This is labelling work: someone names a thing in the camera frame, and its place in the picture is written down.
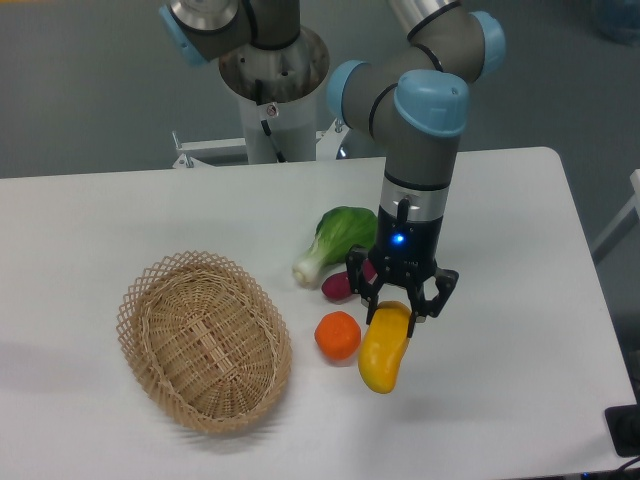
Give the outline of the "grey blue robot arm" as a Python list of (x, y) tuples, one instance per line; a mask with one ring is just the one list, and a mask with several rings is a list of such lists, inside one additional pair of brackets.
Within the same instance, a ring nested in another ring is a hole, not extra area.
[(251, 163), (315, 158), (319, 93), (339, 122), (384, 149), (376, 240), (348, 252), (348, 279), (370, 313), (383, 286), (403, 288), (415, 324), (439, 315), (458, 281), (437, 265), (436, 248), (469, 85), (501, 66), (506, 40), (495, 18), (459, 1), (391, 9), (407, 49), (383, 65), (336, 68), (296, 1), (168, 1), (159, 14), (189, 63), (218, 64), (239, 103)]

